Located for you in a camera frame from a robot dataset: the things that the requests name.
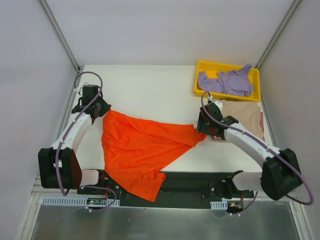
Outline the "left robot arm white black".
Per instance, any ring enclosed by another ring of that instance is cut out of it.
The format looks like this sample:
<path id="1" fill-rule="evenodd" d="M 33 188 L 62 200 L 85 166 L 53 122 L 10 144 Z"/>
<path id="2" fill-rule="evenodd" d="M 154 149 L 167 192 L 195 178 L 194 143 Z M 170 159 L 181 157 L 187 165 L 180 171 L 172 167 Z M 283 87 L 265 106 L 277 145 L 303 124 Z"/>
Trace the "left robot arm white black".
<path id="1" fill-rule="evenodd" d="M 41 186 L 45 189 L 76 190 L 88 185 L 90 191 L 99 195 L 106 183 L 96 169 L 80 167 L 76 153 L 86 132 L 97 118 L 103 117 L 111 105 L 103 99 L 98 85 L 82 87 L 82 95 L 72 109 L 70 120 L 60 137 L 49 147 L 38 152 Z"/>

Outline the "orange t shirt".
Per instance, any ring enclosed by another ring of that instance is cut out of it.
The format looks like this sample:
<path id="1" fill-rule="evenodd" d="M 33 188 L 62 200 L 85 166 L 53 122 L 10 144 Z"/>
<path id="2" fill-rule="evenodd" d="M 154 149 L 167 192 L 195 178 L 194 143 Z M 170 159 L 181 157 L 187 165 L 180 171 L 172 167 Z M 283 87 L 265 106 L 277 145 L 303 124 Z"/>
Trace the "orange t shirt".
<path id="1" fill-rule="evenodd" d="M 110 110 L 102 121 L 104 170 L 127 192 L 154 202 L 162 169 L 206 138 L 193 124 L 162 123 Z"/>

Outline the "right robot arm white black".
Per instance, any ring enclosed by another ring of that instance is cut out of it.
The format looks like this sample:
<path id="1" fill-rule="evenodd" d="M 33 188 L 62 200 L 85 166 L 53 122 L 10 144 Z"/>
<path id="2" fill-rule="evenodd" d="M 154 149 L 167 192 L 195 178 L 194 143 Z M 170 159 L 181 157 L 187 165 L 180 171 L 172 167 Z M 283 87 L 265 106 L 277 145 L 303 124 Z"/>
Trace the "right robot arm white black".
<path id="1" fill-rule="evenodd" d="M 220 137 L 240 148 L 261 168 L 261 172 L 238 170 L 225 179 L 225 192 L 237 197 L 242 191 L 262 191 L 270 199 L 279 200 L 302 185 L 296 154 L 268 145 L 249 132 L 232 116 L 223 117 L 218 106 L 210 102 L 200 107 L 196 130 Z"/>

